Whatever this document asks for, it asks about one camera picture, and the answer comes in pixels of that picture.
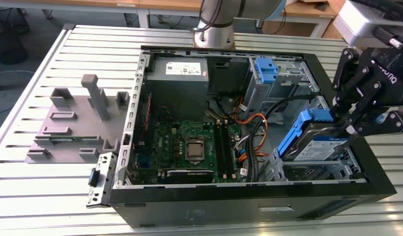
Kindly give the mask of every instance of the metal bracket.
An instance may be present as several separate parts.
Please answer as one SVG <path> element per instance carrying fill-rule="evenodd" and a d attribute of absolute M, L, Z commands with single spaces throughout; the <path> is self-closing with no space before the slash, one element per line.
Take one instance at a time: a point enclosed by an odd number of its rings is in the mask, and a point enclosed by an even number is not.
<path fill-rule="evenodd" d="M 111 207 L 108 205 L 110 190 L 114 182 L 118 155 L 108 152 L 99 155 L 96 168 L 92 169 L 90 176 L 90 195 L 87 208 Z"/>

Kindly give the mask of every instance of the aluminum table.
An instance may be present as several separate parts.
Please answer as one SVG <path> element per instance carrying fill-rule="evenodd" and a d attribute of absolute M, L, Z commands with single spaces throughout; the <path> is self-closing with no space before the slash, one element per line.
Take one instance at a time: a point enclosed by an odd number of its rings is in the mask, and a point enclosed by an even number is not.
<path fill-rule="evenodd" d="M 316 54 L 334 77 L 346 43 L 303 37 L 235 34 L 236 48 Z M 26 153 L 51 106 L 55 87 L 86 95 L 80 78 L 96 74 L 107 95 L 134 87 L 140 46 L 192 46 L 184 30 L 76 26 L 62 30 L 0 128 L 0 235 L 403 235 L 403 135 L 370 137 L 398 194 L 320 221 L 132 229 L 112 208 L 87 209 L 95 164 L 27 164 Z"/>

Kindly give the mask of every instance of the white label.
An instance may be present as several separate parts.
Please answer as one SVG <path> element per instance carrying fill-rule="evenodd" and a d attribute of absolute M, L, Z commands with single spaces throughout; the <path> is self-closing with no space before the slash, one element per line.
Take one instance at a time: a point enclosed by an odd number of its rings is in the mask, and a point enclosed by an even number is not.
<path fill-rule="evenodd" d="M 243 111 L 247 111 L 247 107 L 246 107 L 243 104 L 239 105 L 239 108 L 240 108 Z"/>
<path fill-rule="evenodd" d="M 199 62 L 168 62 L 167 75 L 202 75 L 202 63 Z"/>
<path fill-rule="evenodd" d="M 118 6 L 128 6 L 128 7 L 135 7 L 135 4 L 124 4 L 124 3 L 118 3 Z"/>
<path fill-rule="evenodd" d="M 324 161 L 334 153 L 334 148 L 347 142 L 342 140 L 312 140 L 294 161 Z"/>
<path fill-rule="evenodd" d="M 244 168 L 242 168 L 240 175 L 242 176 L 247 176 L 248 175 L 248 170 L 244 169 Z"/>

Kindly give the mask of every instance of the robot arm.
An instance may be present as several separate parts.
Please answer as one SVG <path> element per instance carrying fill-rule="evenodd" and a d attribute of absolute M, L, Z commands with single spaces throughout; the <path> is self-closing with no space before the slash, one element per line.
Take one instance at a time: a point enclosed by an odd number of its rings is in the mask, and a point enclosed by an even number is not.
<path fill-rule="evenodd" d="M 403 22 L 403 6 L 390 0 L 354 0 L 391 14 Z M 283 160 L 335 158 L 358 136 L 403 132 L 403 27 L 376 26 L 372 36 L 388 48 L 368 48 L 359 55 L 346 48 L 336 69 L 331 110 L 307 109 L 298 117 L 284 140 L 275 149 Z M 315 153 L 308 147 L 328 147 Z"/>
<path fill-rule="evenodd" d="M 403 22 L 400 4 L 390 0 L 354 1 L 384 10 Z M 360 56 L 351 48 L 342 53 L 332 83 L 336 97 L 331 114 L 343 119 L 343 125 L 335 136 L 346 132 L 360 136 L 403 132 L 403 111 L 391 111 L 380 122 L 382 114 L 403 105 L 403 27 L 376 26 L 372 35 L 390 48 L 366 49 Z"/>
<path fill-rule="evenodd" d="M 195 44 L 200 48 L 234 46 L 234 18 L 272 19 L 283 11 L 286 0 L 203 0 Z"/>

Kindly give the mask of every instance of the open computer tower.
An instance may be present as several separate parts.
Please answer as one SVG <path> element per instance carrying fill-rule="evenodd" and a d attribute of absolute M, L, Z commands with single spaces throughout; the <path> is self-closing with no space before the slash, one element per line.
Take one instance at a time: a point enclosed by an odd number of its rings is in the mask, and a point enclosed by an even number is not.
<path fill-rule="evenodd" d="M 326 160 L 274 155 L 299 113 L 332 104 L 315 55 L 143 47 L 135 80 L 122 146 L 100 155 L 87 205 L 114 207 L 132 227 L 324 219 L 395 194 L 364 138 Z M 315 99 L 286 104 L 255 134 L 255 142 L 264 132 L 267 140 L 251 181 L 239 144 L 252 125 L 234 117 L 312 93 Z"/>

